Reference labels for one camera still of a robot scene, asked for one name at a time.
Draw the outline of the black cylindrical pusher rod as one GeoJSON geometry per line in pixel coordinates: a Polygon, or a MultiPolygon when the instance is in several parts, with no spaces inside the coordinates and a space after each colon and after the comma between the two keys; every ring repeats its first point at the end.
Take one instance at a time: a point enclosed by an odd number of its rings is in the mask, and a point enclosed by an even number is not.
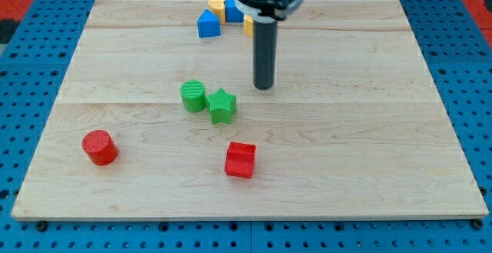
{"type": "Polygon", "coordinates": [[[253,24],[253,85],[268,90],[274,85],[278,25],[253,24]]]}

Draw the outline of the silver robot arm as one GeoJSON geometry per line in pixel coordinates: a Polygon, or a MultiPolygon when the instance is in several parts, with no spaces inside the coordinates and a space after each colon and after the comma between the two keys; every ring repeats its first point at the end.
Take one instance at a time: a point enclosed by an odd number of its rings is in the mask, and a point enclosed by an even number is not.
{"type": "Polygon", "coordinates": [[[234,0],[235,6],[253,20],[253,85],[273,87],[278,23],[295,12],[303,0],[234,0]]]}

